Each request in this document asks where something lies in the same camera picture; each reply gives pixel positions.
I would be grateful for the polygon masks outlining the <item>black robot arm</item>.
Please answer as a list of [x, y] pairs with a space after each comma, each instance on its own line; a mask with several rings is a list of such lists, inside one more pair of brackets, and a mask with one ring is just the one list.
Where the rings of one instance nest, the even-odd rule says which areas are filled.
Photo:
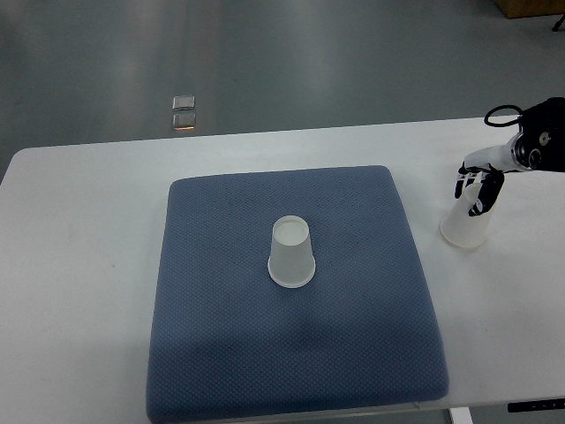
[[[491, 122], [490, 117], [500, 110], [514, 110], [517, 117]], [[525, 110], [509, 104], [497, 106], [486, 113], [484, 122], [491, 127], [518, 125], [510, 151], [519, 165], [527, 170], [564, 172], [563, 97], [551, 97]]]

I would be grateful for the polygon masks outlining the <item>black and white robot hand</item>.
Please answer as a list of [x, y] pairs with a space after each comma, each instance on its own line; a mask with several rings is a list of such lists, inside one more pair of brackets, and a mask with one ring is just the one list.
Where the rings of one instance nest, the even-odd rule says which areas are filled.
[[468, 216], [482, 216], [490, 212], [498, 200], [505, 175], [519, 170], [521, 168], [515, 161], [510, 145], [473, 152], [463, 159], [458, 170], [455, 198], [459, 199], [469, 186], [479, 184], [476, 200], [470, 206]]

